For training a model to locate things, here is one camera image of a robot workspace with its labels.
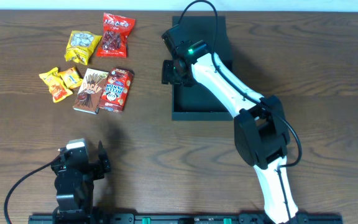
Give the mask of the black foldable container box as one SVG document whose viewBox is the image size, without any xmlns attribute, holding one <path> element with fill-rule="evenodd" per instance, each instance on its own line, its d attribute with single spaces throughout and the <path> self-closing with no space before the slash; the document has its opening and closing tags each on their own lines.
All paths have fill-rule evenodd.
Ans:
<svg viewBox="0 0 358 224">
<path fill-rule="evenodd" d="M 213 44 L 215 31 L 214 16 L 185 16 L 178 33 L 173 35 L 175 43 L 204 40 Z M 218 37 L 215 52 L 223 64 L 232 70 L 233 54 L 226 32 L 226 18 L 218 17 Z M 172 87 L 172 119 L 175 121 L 231 121 L 232 116 L 220 101 L 204 86 L 193 85 Z"/>
</svg>

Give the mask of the brown Pocky box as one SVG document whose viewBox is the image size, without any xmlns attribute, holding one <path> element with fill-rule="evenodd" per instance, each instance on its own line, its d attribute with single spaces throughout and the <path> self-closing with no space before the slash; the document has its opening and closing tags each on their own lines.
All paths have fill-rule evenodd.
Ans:
<svg viewBox="0 0 358 224">
<path fill-rule="evenodd" d="M 99 101 L 107 82 L 108 72 L 88 68 L 76 96 L 73 109 L 97 114 Z"/>
</svg>

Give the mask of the red Hacks candy bag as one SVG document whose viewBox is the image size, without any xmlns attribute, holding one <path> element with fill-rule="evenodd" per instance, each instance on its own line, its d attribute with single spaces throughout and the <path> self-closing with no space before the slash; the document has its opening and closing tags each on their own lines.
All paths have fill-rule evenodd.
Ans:
<svg viewBox="0 0 358 224">
<path fill-rule="evenodd" d="M 104 13 L 103 37 L 97 57 L 127 57 L 127 38 L 135 26 L 135 19 Z"/>
</svg>

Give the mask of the yellow snack bag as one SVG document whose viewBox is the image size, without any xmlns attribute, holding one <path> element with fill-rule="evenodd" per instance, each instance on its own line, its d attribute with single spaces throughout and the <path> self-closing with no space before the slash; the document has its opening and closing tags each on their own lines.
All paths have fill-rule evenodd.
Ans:
<svg viewBox="0 0 358 224">
<path fill-rule="evenodd" d="M 73 30 L 64 54 L 65 60 L 88 65 L 89 59 L 101 38 L 101 35 L 88 31 Z"/>
</svg>

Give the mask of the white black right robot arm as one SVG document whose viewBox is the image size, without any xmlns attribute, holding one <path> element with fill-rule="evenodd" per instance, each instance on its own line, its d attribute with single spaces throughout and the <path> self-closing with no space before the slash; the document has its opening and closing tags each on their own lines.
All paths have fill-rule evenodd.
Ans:
<svg viewBox="0 0 358 224">
<path fill-rule="evenodd" d="M 283 115 L 281 102 L 243 84 L 205 41 L 163 42 L 173 59 L 165 62 L 162 83 L 199 84 L 222 103 L 234 120 L 236 149 L 257 174 L 265 213 L 274 223 L 294 222 L 298 207 L 287 176 L 287 146 L 295 131 Z"/>
</svg>

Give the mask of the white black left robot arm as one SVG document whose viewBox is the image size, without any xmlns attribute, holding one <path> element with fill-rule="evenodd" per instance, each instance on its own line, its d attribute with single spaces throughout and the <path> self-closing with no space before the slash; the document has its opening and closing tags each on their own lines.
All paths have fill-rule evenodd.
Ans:
<svg viewBox="0 0 358 224">
<path fill-rule="evenodd" d="M 51 169 L 56 178 L 58 207 L 52 213 L 53 223 L 106 223 L 105 214 L 93 207 L 94 181 L 111 171 L 108 154 L 98 143 L 96 162 L 89 161 L 85 139 L 75 139 L 59 149 Z"/>
</svg>

